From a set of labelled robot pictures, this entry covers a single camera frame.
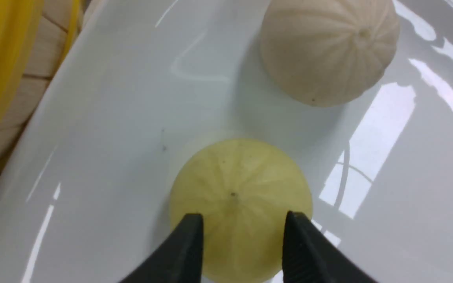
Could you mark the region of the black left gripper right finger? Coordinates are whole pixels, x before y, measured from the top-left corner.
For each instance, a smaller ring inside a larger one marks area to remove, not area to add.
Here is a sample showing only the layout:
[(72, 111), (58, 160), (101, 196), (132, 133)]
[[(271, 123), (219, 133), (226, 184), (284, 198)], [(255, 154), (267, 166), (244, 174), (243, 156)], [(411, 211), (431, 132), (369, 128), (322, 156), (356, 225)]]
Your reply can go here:
[(375, 283), (301, 212), (289, 211), (282, 247), (285, 283)]

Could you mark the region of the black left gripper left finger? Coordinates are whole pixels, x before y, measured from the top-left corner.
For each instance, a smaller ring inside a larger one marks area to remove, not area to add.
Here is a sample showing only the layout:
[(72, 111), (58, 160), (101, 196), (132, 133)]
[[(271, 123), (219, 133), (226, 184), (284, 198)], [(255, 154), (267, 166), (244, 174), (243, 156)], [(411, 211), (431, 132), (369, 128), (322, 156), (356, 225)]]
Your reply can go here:
[(121, 282), (199, 283), (203, 246), (203, 216), (187, 213), (162, 244)]

